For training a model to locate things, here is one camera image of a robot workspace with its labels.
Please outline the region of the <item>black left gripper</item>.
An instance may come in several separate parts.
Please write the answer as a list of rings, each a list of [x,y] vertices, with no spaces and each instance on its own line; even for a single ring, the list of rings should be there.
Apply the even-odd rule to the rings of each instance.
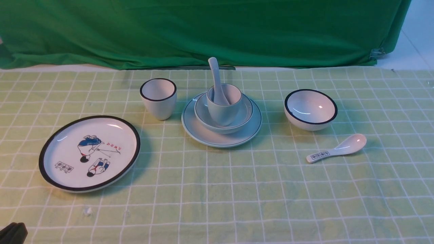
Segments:
[[[28,235],[26,225],[23,222],[12,222],[0,231],[1,244],[23,244]]]

